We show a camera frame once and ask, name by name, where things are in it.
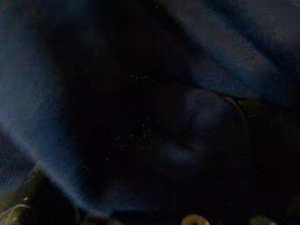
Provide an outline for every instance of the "blue fabric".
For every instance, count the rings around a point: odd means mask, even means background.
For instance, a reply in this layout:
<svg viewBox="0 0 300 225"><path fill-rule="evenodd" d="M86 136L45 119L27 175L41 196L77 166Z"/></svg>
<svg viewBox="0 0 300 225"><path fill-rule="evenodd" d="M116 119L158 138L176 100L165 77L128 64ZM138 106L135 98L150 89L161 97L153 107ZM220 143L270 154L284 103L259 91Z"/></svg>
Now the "blue fabric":
<svg viewBox="0 0 300 225"><path fill-rule="evenodd" d="M139 2L0 3L0 191L39 162L97 213L251 198L247 121L221 95L299 105L300 10L158 3L185 39Z"/></svg>

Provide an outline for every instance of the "dark blue cloth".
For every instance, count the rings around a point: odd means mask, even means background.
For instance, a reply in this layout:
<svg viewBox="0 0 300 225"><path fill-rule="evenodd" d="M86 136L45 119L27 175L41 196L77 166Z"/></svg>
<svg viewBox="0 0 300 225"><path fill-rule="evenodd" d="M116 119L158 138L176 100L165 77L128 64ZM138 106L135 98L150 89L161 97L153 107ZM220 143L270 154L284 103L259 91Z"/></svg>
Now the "dark blue cloth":
<svg viewBox="0 0 300 225"><path fill-rule="evenodd" d="M98 213L251 198L248 122L224 96L299 105L299 6L77 4L0 3L0 191L38 162Z"/></svg>

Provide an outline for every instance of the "wrinkled fabric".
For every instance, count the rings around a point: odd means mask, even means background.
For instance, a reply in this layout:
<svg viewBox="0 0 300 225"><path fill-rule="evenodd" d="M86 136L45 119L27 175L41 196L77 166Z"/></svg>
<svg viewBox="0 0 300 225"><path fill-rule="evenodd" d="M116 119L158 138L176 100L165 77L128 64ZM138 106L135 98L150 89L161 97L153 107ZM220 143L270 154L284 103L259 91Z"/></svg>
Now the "wrinkled fabric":
<svg viewBox="0 0 300 225"><path fill-rule="evenodd" d="M299 16L282 0L2 1L0 191L38 162L97 213L245 204L249 127L226 97L299 106Z"/></svg>

